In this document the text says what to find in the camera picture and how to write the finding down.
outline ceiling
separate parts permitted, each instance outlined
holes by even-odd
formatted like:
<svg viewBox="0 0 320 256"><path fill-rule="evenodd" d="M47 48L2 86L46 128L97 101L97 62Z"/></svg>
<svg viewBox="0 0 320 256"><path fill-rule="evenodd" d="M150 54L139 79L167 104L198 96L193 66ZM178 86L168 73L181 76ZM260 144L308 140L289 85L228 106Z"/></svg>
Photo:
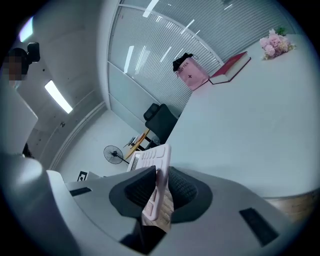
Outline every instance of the ceiling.
<svg viewBox="0 0 320 256"><path fill-rule="evenodd" d="M46 168L77 123L103 101L96 72L102 2L50 1L33 17L33 34L13 46L26 50L30 42L40 45L40 61L29 66L27 78L17 91L38 116L28 145ZM45 89L50 80L73 108L70 114Z"/></svg>

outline chair backrest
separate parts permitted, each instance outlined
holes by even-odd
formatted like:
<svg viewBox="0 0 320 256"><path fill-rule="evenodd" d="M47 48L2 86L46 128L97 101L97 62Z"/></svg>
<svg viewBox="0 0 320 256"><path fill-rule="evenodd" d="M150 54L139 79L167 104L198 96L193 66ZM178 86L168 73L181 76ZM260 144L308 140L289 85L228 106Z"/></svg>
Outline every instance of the chair backrest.
<svg viewBox="0 0 320 256"><path fill-rule="evenodd" d="M159 110L160 106L158 104L152 103L152 105L148 108L148 110L143 114L144 120L151 120L154 115Z"/></svg>
<svg viewBox="0 0 320 256"><path fill-rule="evenodd" d="M145 122L145 126L154 132L161 144L164 144L177 121L178 119L170 112L167 105L161 104L152 118Z"/></svg>

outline fan stand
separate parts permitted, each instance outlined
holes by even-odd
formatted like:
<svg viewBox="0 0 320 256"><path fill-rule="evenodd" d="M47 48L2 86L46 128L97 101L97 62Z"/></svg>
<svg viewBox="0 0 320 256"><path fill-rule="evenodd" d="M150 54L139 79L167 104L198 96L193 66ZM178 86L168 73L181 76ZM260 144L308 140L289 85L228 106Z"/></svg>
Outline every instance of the fan stand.
<svg viewBox="0 0 320 256"><path fill-rule="evenodd" d="M117 151L113 151L113 152L111 153L111 155L112 155L113 157L120 158L122 161L125 161L127 164L129 164L129 163L128 163L126 160L124 160L122 157L118 156Z"/></svg>

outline red book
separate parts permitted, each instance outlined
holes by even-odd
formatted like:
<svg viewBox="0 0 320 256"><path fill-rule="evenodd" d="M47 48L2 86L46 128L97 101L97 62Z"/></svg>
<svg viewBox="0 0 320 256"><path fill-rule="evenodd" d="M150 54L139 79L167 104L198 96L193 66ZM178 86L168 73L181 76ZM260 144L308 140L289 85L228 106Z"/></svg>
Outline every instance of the red book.
<svg viewBox="0 0 320 256"><path fill-rule="evenodd" d="M251 60L248 52L239 53L230 59L210 77L213 85L230 82L243 67Z"/></svg>

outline white wall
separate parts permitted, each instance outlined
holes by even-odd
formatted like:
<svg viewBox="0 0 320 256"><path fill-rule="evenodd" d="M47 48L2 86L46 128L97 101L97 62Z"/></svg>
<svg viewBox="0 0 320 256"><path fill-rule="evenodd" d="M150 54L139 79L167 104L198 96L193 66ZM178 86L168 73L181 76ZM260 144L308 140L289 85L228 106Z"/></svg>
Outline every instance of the white wall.
<svg viewBox="0 0 320 256"><path fill-rule="evenodd" d="M109 163L104 157L104 149L108 145L114 145L125 156L130 148L123 148L124 145L137 134L115 113L107 110L76 142L57 171L65 182L77 181L80 171L91 171L99 176L123 173L128 164Z"/></svg>

